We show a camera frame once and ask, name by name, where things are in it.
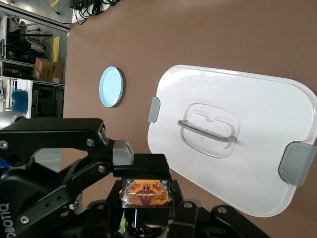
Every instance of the lid handle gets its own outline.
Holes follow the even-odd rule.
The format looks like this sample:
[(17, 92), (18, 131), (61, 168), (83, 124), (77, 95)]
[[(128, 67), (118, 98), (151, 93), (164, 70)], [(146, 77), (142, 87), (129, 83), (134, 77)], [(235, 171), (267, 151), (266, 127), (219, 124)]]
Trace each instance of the lid handle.
[(237, 138), (235, 136), (233, 136), (233, 135), (228, 136), (228, 137), (223, 137), (223, 136), (211, 134), (211, 133), (203, 131), (203, 130), (201, 130), (199, 128), (190, 126), (188, 124), (188, 120), (178, 120), (177, 124), (180, 127), (184, 128), (184, 129), (190, 130), (190, 131), (192, 131), (194, 133), (197, 133), (199, 135), (208, 137), (208, 138), (213, 139), (213, 140), (217, 140), (217, 141), (221, 141), (221, 142), (227, 142), (227, 143), (229, 143), (229, 142), (234, 142), (235, 143), (237, 141)]

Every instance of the light blue plate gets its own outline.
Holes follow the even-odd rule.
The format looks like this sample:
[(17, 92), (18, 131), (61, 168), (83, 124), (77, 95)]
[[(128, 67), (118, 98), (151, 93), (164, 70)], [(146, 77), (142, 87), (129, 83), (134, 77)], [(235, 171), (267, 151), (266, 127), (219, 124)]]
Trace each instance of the light blue plate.
[(107, 68), (101, 76), (99, 96), (102, 103), (110, 108), (116, 105), (123, 93), (123, 77), (115, 67)]

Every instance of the screw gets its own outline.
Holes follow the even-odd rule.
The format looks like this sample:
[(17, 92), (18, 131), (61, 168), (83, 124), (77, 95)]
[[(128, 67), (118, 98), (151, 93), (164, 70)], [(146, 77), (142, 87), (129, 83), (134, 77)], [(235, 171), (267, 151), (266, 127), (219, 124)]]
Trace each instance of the screw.
[(60, 216), (61, 216), (61, 217), (67, 217), (69, 213), (70, 213), (69, 211), (62, 212), (62, 213), (60, 214)]
[(224, 207), (218, 207), (218, 212), (221, 214), (226, 214), (227, 213), (227, 209), (225, 209)]
[(97, 210), (103, 210), (104, 206), (103, 205), (98, 205)]
[(30, 222), (30, 219), (28, 218), (28, 217), (26, 217), (26, 216), (22, 216), (21, 218), (20, 218), (20, 223), (21, 224), (28, 224)]
[(5, 150), (8, 148), (8, 146), (9, 144), (5, 140), (0, 141), (0, 149)]
[(77, 209), (78, 209), (78, 204), (76, 204), (76, 203), (71, 203), (70, 205), (69, 205), (69, 209), (71, 209), (71, 210), (73, 210), (73, 211), (77, 211)]
[(88, 145), (89, 147), (94, 146), (94, 145), (95, 145), (94, 140), (92, 140), (92, 139), (87, 139), (87, 140), (86, 140), (86, 145)]
[(106, 172), (105, 166), (99, 165), (99, 167), (98, 167), (98, 172), (101, 173), (101, 174), (103, 174), (104, 172)]
[(190, 203), (190, 202), (185, 202), (185, 203), (184, 203), (184, 207), (185, 207), (185, 208), (192, 208), (192, 207), (193, 207), (193, 204)]

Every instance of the orange component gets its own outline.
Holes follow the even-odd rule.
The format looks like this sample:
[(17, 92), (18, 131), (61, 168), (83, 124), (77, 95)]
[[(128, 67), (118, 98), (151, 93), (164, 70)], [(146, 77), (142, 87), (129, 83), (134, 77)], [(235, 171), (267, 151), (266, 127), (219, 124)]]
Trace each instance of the orange component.
[(151, 179), (129, 179), (122, 197), (124, 208), (167, 208), (170, 201), (167, 182)]

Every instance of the cardboard box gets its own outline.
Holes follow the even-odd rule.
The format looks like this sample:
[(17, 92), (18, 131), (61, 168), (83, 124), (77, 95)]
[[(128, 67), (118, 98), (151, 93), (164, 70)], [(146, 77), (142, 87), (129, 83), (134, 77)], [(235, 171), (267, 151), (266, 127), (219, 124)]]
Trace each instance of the cardboard box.
[(53, 62), (53, 76), (52, 83), (63, 83), (64, 64)]
[(34, 78), (37, 81), (51, 82), (53, 64), (47, 59), (36, 58), (34, 66)]

